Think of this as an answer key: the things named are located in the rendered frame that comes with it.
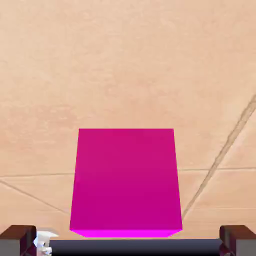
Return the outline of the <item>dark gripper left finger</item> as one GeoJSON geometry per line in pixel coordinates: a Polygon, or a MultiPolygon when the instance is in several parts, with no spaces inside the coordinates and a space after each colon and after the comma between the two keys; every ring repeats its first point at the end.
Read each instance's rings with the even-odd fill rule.
{"type": "Polygon", "coordinates": [[[0,256],[52,256],[50,239],[59,234],[34,225],[11,225],[0,234],[0,256]]]}

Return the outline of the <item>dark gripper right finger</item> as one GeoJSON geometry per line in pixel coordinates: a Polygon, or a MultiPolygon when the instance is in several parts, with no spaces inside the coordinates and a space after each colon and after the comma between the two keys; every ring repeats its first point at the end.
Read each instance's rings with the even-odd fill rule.
{"type": "Polygon", "coordinates": [[[222,225],[219,256],[256,256],[256,234],[245,225],[222,225]]]}

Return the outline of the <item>small magenta cube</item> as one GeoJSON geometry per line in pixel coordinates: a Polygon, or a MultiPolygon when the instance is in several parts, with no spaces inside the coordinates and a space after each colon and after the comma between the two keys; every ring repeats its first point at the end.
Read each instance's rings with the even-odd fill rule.
{"type": "Polygon", "coordinates": [[[171,128],[81,128],[70,230],[86,238],[167,238],[183,229],[171,128]]]}

